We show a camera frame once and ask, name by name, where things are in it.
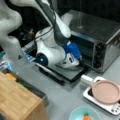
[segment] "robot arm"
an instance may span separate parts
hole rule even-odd
[[[50,27],[36,34],[37,60],[44,66],[58,64],[62,67],[78,65],[73,55],[66,54],[61,45],[67,44],[71,36],[70,29],[60,19],[47,0],[10,0],[16,6],[30,6],[39,10],[50,24]]]

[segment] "wire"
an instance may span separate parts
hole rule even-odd
[[[53,29],[55,28],[55,25],[56,25],[56,13],[55,13],[55,10],[54,10],[53,6],[51,5],[50,7],[51,7],[51,9],[53,10],[53,13],[54,13],[54,16],[55,16],[54,24],[53,24],[53,26],[51,27],[51,29],[48,30],[46,33],[44,33],[44,34],[42,34],[42,35],[36,37],[36,38],[34,39],[35,42],[37,42],[36,39],[38,39],[38,38],[40,38],[40,37],[46,35],[47,33],[49,33],[51,30],[53,30]]]

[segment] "frying pan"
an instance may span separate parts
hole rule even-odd
[[[92,78],[85,75],[81,76],[81,81],[91,86],[93,96],[99,102],[113,104],[120,100],[120,88],[111,81],[101,80],[93,82]]]

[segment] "wooden cutting board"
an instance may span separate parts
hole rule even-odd
[[[42,99],[0,72],[0,114],[6,120],[48,120]]]

